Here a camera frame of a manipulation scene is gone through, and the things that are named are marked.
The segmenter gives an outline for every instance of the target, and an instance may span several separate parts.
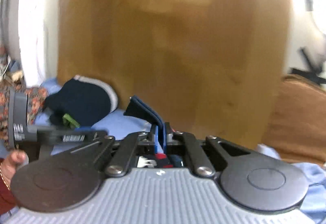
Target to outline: wooden board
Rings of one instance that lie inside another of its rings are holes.
[[[58,80],[138,95],[173,128],[255,147],[281,76],[290,0],[60,0]]]

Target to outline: metal bolt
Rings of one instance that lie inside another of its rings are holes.
[[[198,167],[196,169],[196,172],[201,176],[208,176],[213,173],[213,171],[210,168],[205,167],[205,166]]]
[[[122,173],[123,168],[119,165],[111,165],[106,169],[106,172],[112,174],[112,175],[118,175]]]

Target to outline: person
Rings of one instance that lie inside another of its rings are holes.
[[[14,150],[2,159],[0,158],[0,216],[10,212],[16,206],[14,196],[10,191],[10,182],[18,165],[26,159],[26,154],[20,150]]]

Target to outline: red sleeve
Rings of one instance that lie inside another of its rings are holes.
[[[16,206],[15,198],[0,178],[0,215],[11,210],[14,206]]]

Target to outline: white trim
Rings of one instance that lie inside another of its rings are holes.
[[[105,83],[103,81],[100,81],[97,79],[92,79],[92,78],[87,78],[85,76],[80,76],[80,75],[76,75],[74,77],[74,79],[77,81],[91,83],[91,84],[94,84],[94,85],[97,85],[97,86],[100,86],[101,88],[103,88],[107,92],[108,96],[110,97],[110,101],[111,101],[110,113],[113,112],[115,109],[117,109],[118,96],[110,85],[108,85],[107,83]]]

